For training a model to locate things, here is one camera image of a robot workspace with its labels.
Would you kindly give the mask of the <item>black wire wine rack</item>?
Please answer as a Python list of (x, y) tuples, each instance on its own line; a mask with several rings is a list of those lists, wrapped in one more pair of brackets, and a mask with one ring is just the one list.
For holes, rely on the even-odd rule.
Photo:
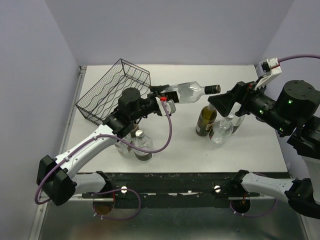
[(86, 120), (98, 126), (118, 106), (125, 89), (136, 88), (146, 98), (150, 86), (148, 70), (120, 58), (75, 106)]

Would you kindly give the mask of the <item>olive green wine bottle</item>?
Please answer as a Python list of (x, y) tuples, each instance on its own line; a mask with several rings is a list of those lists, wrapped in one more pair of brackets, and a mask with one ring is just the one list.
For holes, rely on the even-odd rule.
[(130, 136), (131, 138), (135, 138), (136, 137), (136, 131), (139, 130), (139, 123), (137, 120), (133, 121), (132, 122), (132, 126), (130, 128)]

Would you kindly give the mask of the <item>clear square bottle black label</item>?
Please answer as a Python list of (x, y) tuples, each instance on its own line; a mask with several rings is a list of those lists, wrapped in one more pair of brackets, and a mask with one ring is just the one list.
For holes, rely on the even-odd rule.
[(198, 82), (186, 82), (170, 85), (164, 92), (177, 92), (180, 103), (175, 104), (192, 104), (197, 102), (204, 95), (214, 95), (221, 92), (219, 84), (200, 86)]

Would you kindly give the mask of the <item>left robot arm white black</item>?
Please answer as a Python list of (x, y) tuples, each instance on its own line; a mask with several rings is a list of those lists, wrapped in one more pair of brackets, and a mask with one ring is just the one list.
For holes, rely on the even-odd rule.
[(122, 91), (117, 107), (102, 121), (102, 124), (87, 138), (72, 149), (51, 158), (44, 156), (37, 171), (34, 201), (41, 205), (40, 192), (43, 191), (49, 201), (57, 206), (67, 202), (73, 195), (95, 192), (104, 198), (110, 194), (111, 185), (100, 173), (77, 180), (79, 170), (104, 149), (116, 142), (125, 143), (123, 138), (134, 127), (136, 120), (157, 114), (169, 118), (176, 111), (173, 100), (168, 100), (161, 93), (168, 85), (151, 86), (146, 98), (141, 98), (137, 88), (129, 87)]

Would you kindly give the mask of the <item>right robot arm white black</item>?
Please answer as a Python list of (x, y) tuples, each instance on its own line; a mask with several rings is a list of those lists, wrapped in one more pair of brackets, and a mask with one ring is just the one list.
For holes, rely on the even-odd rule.
[(288, 136), (291, 145), (306, 164), (309, 177), (304, 179), (270, 178), (239, 170), (229, 182), (230, 191), (241, 196), (257, 193), (288, 203), (297, 213), (320, 217), (320, 119), (315, 112), (320, 106), (320, 92), (303, 80), (285, 83), (277, 100), (265, 95), (258, 83), (238, 82), (224, 94), (210, 96), (208, 102), (226, 117), (235, 103), (240, 104), (236, 116), (254, 115)]

